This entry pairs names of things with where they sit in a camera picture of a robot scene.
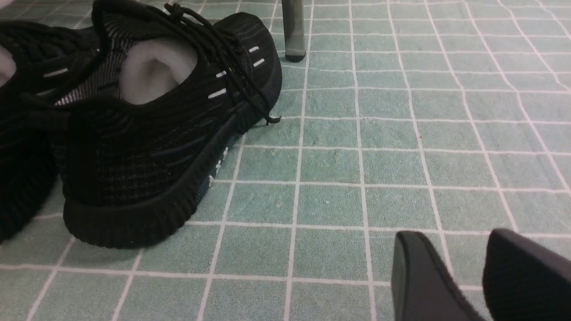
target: knit sneaker upper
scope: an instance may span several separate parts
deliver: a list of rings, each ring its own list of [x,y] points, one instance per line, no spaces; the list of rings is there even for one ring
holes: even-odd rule
[[[22,174],[43,133],[25,126],[27,110],[20,93],[44,94],[77,75],[96,49],[74,30],[38,23],[0,22],[0,47],[16,65],[15,74],[0,86],[0,194]]]
[[[260,91],[279,64],[261,20],[239,13],[212,26],[189,9],[165,7],[169,13],[131,0],[96,0],[99,55],[74,83],[35,101],[36,108],[67,115],[50,134],[67,198],[121,206],[166,191],[244,101],[260,118],[278,121]],[[151,102],[122,100],[119,78],[129,49],[159,38],[192,46],[196,67]]]

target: shoe sole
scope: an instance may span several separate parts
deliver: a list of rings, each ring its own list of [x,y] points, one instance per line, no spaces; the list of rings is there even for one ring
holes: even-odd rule
[[[464,298],[430,240],[396,234],[392,270],[395,321],[483,321]]]
[[[270,82],[262,89],[273,108],[282,89],[282,67],[276,54]],[[66,198],[63,220],[77,239],[107,248],[140,248],[155,245],[181,228],[216,177],[228,149],[262,119],[247,103],[211,139],[183,176],[166,192],[137,204],[93,207]]]
[[[571,319],[571,261],[511,230],[490,234],[482,285],[494,320]]]
[[[42,137],[34,148],[21,175],[0,196],[0,243],[11,239],[31,221],[54,186],[57,168],[47,137]]]

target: black sneaker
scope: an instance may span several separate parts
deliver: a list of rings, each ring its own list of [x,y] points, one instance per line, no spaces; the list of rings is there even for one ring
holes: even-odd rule
[[[96,53],[87,34],[0,22],[0,242],[35,215],[57,176],[46,134],[25,126],[19,94],[41,95],[77,75]]]
[[[179,5],[165,8],[170,14],[96,0],[99,55],[72,86],[29,97],[62,172],[65,224],[89,244],[142,247],[167,238],[196,211],[237,134],[262,118],[279,121],[269,112],[282,70],[259,18],[238,13],[212,25]],[[194,49],[196,66],[164,95],[127,102],[120,82],[128,53],[157,39]]]

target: gray chair leg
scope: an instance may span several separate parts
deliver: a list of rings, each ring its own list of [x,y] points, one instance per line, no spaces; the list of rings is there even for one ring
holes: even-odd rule
[[[291,62],[305,57],[303,32],[303,0],[282,0],[285,36],[285,58]]]

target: tiled floor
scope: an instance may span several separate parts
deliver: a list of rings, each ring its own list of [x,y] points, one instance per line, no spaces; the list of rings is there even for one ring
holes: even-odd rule
[[[278,1],[183,4],[255,13],[284,54]],[[56,193],[0,248],[0,320],[392,320],[402,229],[429,236],[480,311],[491,229],[571,257],[569,1],[305,4],[283,121],[240,140],[187,225],[154,248],[95,248]],[[0,16],[83,27],[89,10],[17,0]]]

